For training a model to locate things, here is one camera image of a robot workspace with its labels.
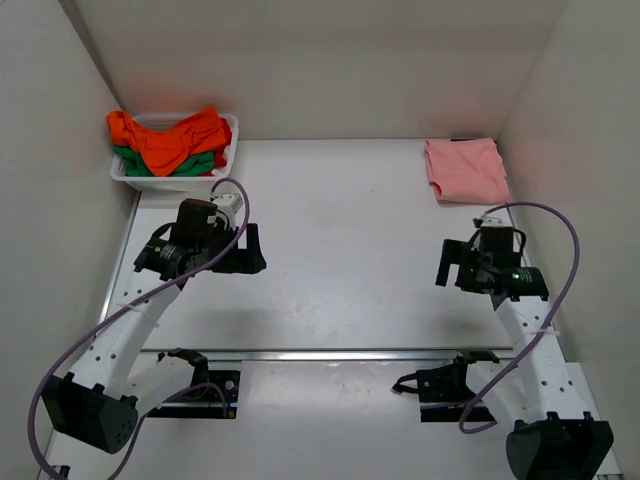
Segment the orange t-shirt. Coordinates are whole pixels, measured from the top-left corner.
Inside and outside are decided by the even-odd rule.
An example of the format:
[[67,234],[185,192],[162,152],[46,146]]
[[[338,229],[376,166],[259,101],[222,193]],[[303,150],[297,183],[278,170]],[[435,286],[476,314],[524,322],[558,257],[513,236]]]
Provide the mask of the orange t-shirt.
[[115,146],[129,147],[146,159],[160,162],[183,160],[222,147],[225,143],[222,119],[214,108],[206,107],[168,130],[154,131],[124,111],[113,111],[107,115],[107,124],[113,150]]

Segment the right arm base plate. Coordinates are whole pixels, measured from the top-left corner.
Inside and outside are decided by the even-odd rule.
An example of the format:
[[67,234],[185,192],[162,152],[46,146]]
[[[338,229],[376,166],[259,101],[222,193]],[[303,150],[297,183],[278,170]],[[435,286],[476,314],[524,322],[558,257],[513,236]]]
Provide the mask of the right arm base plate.
[[499,360],[490,351],[463,351],[442,366],[419,368],[399,377],[391,391],[418,397],[422,423],[457,423],[475,395],[467,386],[469,367],[479,362],[493,365]]

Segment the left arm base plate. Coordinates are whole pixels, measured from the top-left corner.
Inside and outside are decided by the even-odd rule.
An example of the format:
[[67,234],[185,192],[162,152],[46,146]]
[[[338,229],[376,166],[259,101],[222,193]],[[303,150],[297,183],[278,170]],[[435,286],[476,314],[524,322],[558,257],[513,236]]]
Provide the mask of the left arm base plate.
[[192,390],[173,396],[148,414],[149,418],[228,419],[237,416],[241,370],[209,360],[204,354],[183,348],[160,352],[157,362],[165,358],[186,361],[194,369]]

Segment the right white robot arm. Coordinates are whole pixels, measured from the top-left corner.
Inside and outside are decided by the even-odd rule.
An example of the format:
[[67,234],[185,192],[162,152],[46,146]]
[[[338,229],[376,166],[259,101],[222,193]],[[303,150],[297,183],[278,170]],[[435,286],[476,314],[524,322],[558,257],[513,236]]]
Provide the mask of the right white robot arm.
[[436,283],[487,295],[511,342],[505,366],[476,361],[453,370],[449,391],[481,403],[507,429],[506,456],[517,479],[593,479],[613,445],[608,422],[594,417],[577,390],[551,319],[542,273],[522,262],[525,234],[480,226],[467,241],[446,239]]

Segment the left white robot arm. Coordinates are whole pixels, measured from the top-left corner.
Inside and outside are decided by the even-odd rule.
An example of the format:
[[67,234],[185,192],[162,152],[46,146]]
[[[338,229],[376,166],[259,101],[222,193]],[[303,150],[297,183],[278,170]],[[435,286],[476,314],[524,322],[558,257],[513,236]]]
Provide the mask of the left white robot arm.
[[50,373],[36,400],[55,431],[108,454],[121,451],[139,420],[177,393],[208,389],[207,359],[174,348],[141,374],[142,347],[187,281],[200,272],[257,274],[266,268],[256,224],[241,194],[187,198],[174,221],[158,227],[133,262],[123,302],[84,340],[85,352],[64,376]]

